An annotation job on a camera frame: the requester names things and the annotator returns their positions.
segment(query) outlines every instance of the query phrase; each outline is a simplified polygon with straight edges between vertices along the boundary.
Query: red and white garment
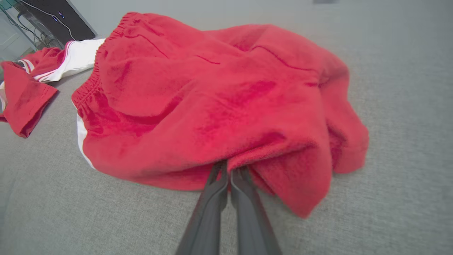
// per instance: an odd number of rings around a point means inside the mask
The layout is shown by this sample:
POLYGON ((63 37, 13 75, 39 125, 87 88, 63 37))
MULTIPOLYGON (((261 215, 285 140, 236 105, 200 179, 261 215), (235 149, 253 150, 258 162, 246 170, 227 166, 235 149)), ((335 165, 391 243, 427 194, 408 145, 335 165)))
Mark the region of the red and white garment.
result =
POLYGON ((44 48, 16 63, 2 62, 5 81, 0 85, 0 121, 8 122, 17 135, 28 137, 58 91, 44 83, 92 68, 104 40, 70 41, 63 50, 44 48))
POLYGON ((332 171, 365 163, 368 130, 348 85, 339 58, 276 26, 199 31, 128 13, 72 102, 81 152, 105 174, 198 190, 227 159, 307 217, 332 171))

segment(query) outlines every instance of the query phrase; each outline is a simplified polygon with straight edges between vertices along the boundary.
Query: red shorts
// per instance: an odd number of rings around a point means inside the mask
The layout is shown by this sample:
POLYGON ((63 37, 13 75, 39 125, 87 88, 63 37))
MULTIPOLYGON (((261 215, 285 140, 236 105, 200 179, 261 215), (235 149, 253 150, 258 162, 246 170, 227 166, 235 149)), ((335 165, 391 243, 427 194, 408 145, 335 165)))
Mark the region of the red shorts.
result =
POLYGON ((128 13, 72 95, 95 169, 162 188, 202 189, 213 163, 308 216, 332 176, 364 164, 368 131, 336 56, 272 25, 199 31, 128 13))

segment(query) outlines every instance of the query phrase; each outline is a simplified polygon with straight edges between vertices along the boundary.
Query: wall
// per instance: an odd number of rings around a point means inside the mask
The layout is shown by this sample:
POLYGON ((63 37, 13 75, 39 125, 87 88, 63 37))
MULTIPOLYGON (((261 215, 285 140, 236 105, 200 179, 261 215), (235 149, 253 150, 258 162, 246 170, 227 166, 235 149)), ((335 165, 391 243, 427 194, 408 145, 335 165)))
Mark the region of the wall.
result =
POLYGON ((99 35, 108 35, 128 11, 167 15, 203 30, 247 23, 273 23, 300 31, 304 28, 304 23, 308 23, 305 21, 316 16, 314 10, 347 9, 351 4, 351 1, 345 0, 344 4, 339 6, 313 5, 311 0, 70 0, 70 2, 99 35))

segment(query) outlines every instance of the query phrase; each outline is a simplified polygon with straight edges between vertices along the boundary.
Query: red sleeve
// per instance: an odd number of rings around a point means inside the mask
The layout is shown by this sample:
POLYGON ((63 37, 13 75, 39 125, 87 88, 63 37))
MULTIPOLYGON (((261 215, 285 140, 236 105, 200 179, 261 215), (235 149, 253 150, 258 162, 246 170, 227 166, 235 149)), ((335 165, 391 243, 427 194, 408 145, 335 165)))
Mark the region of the red sleeve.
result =
POLYGON ((2 62, 8 103, 0 120, 7 121, 14 133, 28 137, 57 89, 37 82, 13 62, 2 62))

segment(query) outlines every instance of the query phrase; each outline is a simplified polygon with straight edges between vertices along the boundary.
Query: red fleece fabric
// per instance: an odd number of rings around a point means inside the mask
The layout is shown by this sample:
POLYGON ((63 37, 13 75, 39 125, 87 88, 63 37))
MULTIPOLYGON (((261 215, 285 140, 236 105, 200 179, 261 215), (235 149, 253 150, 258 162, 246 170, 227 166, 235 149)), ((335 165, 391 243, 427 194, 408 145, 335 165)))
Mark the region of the red fleece fabric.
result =
POLYGON ((249 165, 254 181, 307 217, 332 170, 364 165, 368 131, 333 54, 273 25, 199 31, 128 13, 72 95, 82 152, 117 178, 202 189, 213 163, 249 165))
POLYGON ((14 133, 27 138, 57 89, 36 81, 13 62, 5 61, 1 66, 5 73, 8 104, 0 114, 0 121, 8 122, 14 133))
POLYGON ((7 105, 0 121, 8 122, 18 136, 27 138, 43 113, 57 89, 40 83, 43 78, 52 74, 64 61, 68 47, 44 48, 28 54, 22 62, 24 67, 10 62, 1 63, 5 73, 5 96, 7 105))

